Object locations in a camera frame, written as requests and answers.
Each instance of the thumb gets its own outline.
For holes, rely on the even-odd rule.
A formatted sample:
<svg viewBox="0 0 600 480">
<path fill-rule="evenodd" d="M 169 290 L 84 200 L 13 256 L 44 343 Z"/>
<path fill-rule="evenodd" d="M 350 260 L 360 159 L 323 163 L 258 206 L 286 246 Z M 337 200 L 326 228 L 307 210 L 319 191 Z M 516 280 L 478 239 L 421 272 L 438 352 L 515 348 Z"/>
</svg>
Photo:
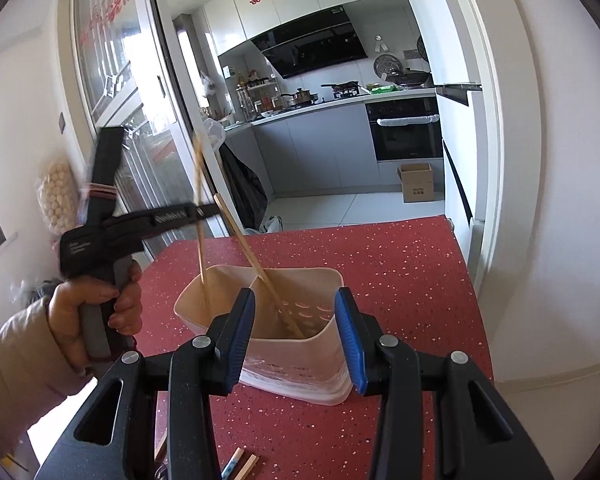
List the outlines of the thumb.
<svg viewBox="0 0 600 480">
<path fill-rule="evenodd" d="M 81 276 L 60 285 L 59 303 L 63 308 L 73 310 L 81 304 L 98 305 L 119 296 L 118 289 L 91 276 Z"/>
</svg>

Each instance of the cardboard box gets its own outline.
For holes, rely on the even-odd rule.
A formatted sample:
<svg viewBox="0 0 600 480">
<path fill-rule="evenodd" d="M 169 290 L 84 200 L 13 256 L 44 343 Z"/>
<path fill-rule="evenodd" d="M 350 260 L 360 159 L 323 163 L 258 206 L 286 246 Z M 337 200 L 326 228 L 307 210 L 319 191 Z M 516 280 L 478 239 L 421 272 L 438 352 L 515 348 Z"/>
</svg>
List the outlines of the cardboard box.
<svg viewBox="0 0 600 480">
<path fill-rule="evenodd" d="M 403 164 L 398 168 L 405 202 L 431 202 L 433 197 L 433 169 L 430 164 Z"/>
</svg>

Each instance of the jacket sleeve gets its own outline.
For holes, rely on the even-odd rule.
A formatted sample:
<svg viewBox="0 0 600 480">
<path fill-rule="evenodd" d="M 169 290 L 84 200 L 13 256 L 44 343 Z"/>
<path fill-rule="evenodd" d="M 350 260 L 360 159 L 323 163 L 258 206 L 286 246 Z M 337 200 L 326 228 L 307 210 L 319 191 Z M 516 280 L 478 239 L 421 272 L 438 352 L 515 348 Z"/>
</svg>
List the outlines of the jacket sleeve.
<svg viewBox="0 0 600 480">
<path fill-rule="evenodd" d="M 46 318 L 48 298 L 11 317 L 0 329 L 0 457 L 18 438 L 89 380 L 58 348 Z"/>
</svg>

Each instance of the blue gripper pad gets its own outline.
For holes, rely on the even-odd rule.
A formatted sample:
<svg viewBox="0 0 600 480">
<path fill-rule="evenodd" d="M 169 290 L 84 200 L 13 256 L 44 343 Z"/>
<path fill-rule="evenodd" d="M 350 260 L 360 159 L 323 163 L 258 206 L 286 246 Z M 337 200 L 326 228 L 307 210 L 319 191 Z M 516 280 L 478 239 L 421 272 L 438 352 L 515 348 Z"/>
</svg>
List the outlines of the blue gripper pad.
<svg viewBox="0 0 600 480">
<path fill-rule="evenodd" d="M 231 391 L 240 380 L 244 357 L 251 338 L 251 329 L 256 315 L 256 297 L 250 288 L 240 291 L 236 303 L 242 303 L 243 309 L 235 327 L 234 336 L 227 352 L 226 375 L 224 376 L 224 387 Z"/>
<path fill-rule="evenodd" d="M 365 350 L 353 319 L 354 316 L 359 317 L 360 313 L 348 288 L 341 288 L 336 293 L 334 310 L 351 382 L 358 393 L 364 395 L 369 382 L 366 375 Z"/>
</svg>

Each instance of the oven door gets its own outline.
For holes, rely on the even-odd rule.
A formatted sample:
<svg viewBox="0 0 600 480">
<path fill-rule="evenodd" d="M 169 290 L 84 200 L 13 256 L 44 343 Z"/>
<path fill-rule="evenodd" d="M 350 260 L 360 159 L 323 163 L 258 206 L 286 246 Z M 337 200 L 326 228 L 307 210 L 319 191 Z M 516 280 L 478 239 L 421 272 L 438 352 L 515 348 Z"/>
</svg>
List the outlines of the oven door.
<svg viewBox="0 0 600 480">
<path fill-rule="evenodd" d="M 442 157 L 440 116 L 376 119 L 370 122 L 376 159 Z"/>
</svg>

